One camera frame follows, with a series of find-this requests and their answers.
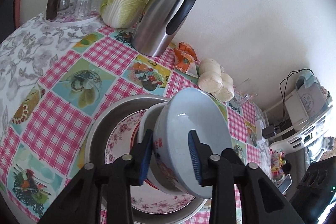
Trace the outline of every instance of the white wall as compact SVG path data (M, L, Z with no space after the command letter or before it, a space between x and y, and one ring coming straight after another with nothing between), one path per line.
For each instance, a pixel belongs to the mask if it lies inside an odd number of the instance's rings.
M46 2L22 0L21 20ZM262 108L280 99L279 82L291 70L304 67L336 98L335 0L197 0L176 38L218 60L236 84L255 81Z

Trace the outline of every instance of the tablecloth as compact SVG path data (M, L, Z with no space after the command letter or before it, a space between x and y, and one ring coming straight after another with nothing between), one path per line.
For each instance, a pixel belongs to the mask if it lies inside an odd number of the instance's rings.
M56 28L40 14L1 44L0 189L31 219L41 218L83 166L86 136L108 106L135 94L171 98L197 88L196 78L174 68L173 44L162 56L147 57L132 48L131 32L101 20ZM214 101L240 158L260 164L259 109ZM241 219L237 188L236 206ZM208 223L209 209L207 203L186 223Z

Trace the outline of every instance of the metal screw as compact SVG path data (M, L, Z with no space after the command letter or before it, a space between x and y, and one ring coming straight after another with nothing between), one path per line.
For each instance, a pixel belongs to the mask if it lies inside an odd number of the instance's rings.
M84 165L84 168L86 170L91 170L95 165L92 162L88 162L86 165Z
M257 168L258 168L258 165L257 165L256 163L254 163L254 162L250 162L250 163L248 164L248 166L249 166L249 168L251 168L251 169L257 169Z
M125 154L121 157L123 160L131 160L133 157L131 154Z
M220 155L212 154L212 155L210 156L210 159L211 159L211 160L214 160L214 161L218 161L218 160L221 159L221 157L220 157Z

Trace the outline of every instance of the stainless steel basin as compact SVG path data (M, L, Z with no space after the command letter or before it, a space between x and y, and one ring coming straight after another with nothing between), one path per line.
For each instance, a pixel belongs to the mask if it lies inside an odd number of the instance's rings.
M105 164L105 148L109 136L117 124L126 116L152 105L168 102L169 98L158 95L134 95L119 100L108 107L92 126L85 146L85 163L92 162L95 165ZM106 207L106 186L102 188L102 203ZM194 198L184 208L169 214L154 215L133 209L135 223L143 224L173 224L182 223L194 215L206 202L201 198Z

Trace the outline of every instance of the brown handle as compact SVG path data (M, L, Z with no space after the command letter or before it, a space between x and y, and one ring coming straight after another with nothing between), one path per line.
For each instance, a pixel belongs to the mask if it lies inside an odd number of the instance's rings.
M47 3L47 11L46 11L46 19L53 20L57 16L57 5L59 0L48 0Z

